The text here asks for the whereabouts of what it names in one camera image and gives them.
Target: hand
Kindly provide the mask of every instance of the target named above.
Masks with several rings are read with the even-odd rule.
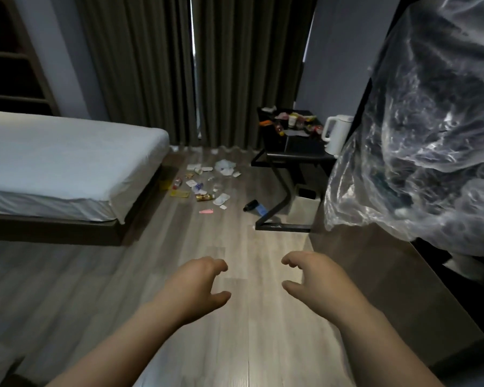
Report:
[[[337,263],[324,254],[292,251],[281,263],[303,270],[304,283],[283,281],[283,288],[317,315],[339,324],[363,317],[373,309]]]
[[[213,281],[223,271],[227,271],[224,260],[210,256],[190,260],[169,277],[153,301],[164,302],[179,327],[192,323],[230,299],[230,292],[212,294]]]

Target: bed frame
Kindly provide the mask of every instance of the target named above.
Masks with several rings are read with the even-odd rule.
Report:
[[[79,221],[0,214],[0,240],[121,246],[142,207],[157,193],[160,173],[161,166],[136,199],[125,224],[118,220]]]

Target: bed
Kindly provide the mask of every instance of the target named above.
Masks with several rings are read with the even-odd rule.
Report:
[[[119,244],[168,150],[161,129],[0,112],[0,238]]]

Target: kettle handle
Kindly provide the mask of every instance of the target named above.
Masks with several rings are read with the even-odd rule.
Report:
[[[328,126],[330,126],[330,122],[331,121],[337,121],[339,118],[337,118],[336,116],[329,116],[328,118],[326,118],[326,122],[325,122],[325,126],[323,128],[323,133],[321,133],[321,139],[325,142],[329,142],[330,141],[330,137],[326,137],[326,133],[328,133]]]

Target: shelf board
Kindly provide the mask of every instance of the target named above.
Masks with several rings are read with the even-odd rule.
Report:
[[[16,58],[26,60],[28,57],[26,54],[23,53],[13,53],[9,51],[0,51],[0,57],[2,58]]]
[[[38,97],[0,95],[0,99],[5,99],[7,101],[18,101],[18,102],[31,102],[31,103],[46,103],[46,104],[49,104],[47,99],[42,99],[42,98],[38,98]]]

